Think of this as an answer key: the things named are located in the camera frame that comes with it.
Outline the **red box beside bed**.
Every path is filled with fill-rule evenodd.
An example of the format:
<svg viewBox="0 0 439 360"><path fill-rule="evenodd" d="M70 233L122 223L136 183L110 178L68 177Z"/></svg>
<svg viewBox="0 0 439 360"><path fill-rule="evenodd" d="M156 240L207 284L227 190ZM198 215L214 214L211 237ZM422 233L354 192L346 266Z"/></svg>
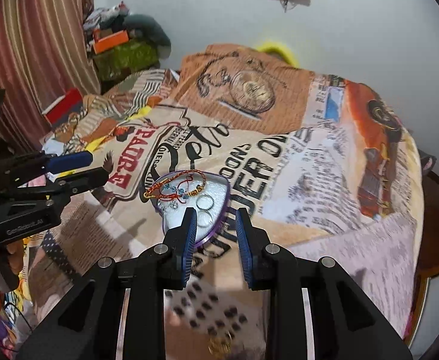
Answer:
<svg viewBox="0 0 439 360"><path fill-rule="evenodd" d="M80 113L82 108L83 96L77 88L72 88L50 104L43 111L43 116L52 128L56 128L67 122L72 113Z"/></svg>

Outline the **dark grey stuffed cushion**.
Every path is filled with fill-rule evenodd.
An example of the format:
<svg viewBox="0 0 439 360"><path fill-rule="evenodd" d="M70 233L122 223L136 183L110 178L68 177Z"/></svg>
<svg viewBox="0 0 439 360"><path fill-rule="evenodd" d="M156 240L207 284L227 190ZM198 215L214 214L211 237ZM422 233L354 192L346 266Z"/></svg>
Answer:
<svg viewBox="0 0 439 360"><path fill-rule="evenodd" d="M152 42L158 48L160 59L167 59L170 56L170 38L152 16L142 14L126 16L123 26L131 38Z"/></svg>

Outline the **purple heart-shaped jewelry box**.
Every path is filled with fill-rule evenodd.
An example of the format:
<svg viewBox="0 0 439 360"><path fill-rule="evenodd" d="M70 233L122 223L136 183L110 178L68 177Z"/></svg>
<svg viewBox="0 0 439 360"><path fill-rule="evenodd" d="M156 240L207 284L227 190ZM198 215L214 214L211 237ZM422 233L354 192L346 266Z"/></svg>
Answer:
<svg viewBox="0 0 439 360"><path fill-rule="evenodd" d="M148 189L154 209L161 215L162 230L167 233L181 225L185 211L197 213L195 247L211 241L225 220L231 187L218 174L199 171L175 171L160 177Z"/></svg>

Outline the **pile of clothes on boxes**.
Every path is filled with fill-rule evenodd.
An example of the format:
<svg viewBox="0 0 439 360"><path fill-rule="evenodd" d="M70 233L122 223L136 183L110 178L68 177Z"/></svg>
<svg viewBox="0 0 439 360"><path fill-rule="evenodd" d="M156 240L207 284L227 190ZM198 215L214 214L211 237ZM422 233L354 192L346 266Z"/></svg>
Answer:
<svg viewBox="0 0 439 360"><path fill-rule="evenodd" d="M93 39L96 29L110 29L112 33L124 30L124 20L129 15L129 8L121 2L112 8L97 8L83 22L83 32L86 41Z"/></svg>

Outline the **printed newspaper pattern bedspread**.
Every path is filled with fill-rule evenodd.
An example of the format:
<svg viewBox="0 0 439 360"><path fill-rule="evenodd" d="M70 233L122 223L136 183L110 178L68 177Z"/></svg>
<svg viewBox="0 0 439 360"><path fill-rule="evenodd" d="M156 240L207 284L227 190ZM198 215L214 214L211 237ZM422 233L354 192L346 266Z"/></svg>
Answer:
<svg viewBox="0 0 439 360"><path fill-rule="evenodd" d="M336 259L399 336L407 330L424 198L416 143L364 84L298 69L253 49L208 46L179 72L136 73L56 127L68 154L90 150L108 182L72 199L28 248L34 328L99 258L159 243L148 189L175 171L225 177L219 232L196 247L182 290L164 291L168 359L216 359L209 332L234 334L224 359L261 359L267 293L241 273L236 211L297 257Z"/></svg>

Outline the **gold jewelry piece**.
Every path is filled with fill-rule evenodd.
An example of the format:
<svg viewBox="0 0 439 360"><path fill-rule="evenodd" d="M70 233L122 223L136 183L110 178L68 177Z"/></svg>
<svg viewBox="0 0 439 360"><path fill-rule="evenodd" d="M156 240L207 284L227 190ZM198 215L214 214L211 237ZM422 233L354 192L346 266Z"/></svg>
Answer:
<svg viewBox="0 0 439 360"><path fill-rule="evenodd" d="M234 334L230 331L226 331L223 335L220 335L216 331L210 331L208 345L209 353L215 359L225 359L232 353L234 338Z"/></svg>

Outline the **dark bag on floor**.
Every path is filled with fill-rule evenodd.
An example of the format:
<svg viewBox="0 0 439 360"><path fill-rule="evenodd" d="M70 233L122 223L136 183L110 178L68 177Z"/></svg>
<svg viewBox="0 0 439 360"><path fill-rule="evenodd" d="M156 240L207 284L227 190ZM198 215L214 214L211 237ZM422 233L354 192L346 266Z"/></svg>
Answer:
<svg viewBox="0 0 439 360"><path fill-rule="evenodd" d="M418 150L422 177L426 177L436 164L437 158L423 150Z"/></svg>

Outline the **red gold striped curtain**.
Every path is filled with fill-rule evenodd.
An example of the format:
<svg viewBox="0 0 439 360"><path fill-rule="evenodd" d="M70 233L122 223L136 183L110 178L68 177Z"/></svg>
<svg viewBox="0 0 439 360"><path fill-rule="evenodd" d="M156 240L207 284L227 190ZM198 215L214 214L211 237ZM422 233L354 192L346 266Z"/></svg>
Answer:
<svg viewBox="0 0 439 360"><path fill-rule="evenodd" d="M93 8L93 0L0 0L0 134L15 151L40 148L50 130L42 112L59 96L99 93L83 31Z"/></svg>

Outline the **orange shoe box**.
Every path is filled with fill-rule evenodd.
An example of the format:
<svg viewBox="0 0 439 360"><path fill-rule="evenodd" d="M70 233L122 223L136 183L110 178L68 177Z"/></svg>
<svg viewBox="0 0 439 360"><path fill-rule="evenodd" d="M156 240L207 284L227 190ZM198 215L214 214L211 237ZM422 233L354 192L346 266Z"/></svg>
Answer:
<svg viewBox="0 0 439 360"><path fill-rule="evenodd" d="M113 47L122 45L129 41L129 36L127 31L120 31L113 33L101 39L95 40L92 44L93 50L96 55L103 53Z"/></svg>

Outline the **yellow curved object behind bed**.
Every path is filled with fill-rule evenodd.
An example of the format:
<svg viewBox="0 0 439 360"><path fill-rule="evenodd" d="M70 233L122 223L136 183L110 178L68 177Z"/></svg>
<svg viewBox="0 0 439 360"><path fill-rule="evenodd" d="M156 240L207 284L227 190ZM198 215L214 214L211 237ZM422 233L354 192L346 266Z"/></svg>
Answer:
<svg viewBox="0 0 439 360"><path fill-rule="evenodd" d="M265 41L255 49L259 52L274 56L294 68L299 68L298 57L285 44L277 41Z"/></svg>

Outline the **green patterned storage box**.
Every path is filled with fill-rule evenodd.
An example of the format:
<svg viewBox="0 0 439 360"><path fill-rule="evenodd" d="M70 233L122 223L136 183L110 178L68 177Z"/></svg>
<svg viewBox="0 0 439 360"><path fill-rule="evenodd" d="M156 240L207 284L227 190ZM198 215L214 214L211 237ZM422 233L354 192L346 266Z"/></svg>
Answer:
<svg viewBox="0 0 439 360"><path fill-rule="evenodd" d="M92 57L99 81L122 80L158 64L158 48L150 41L132 39Z"/></svg>

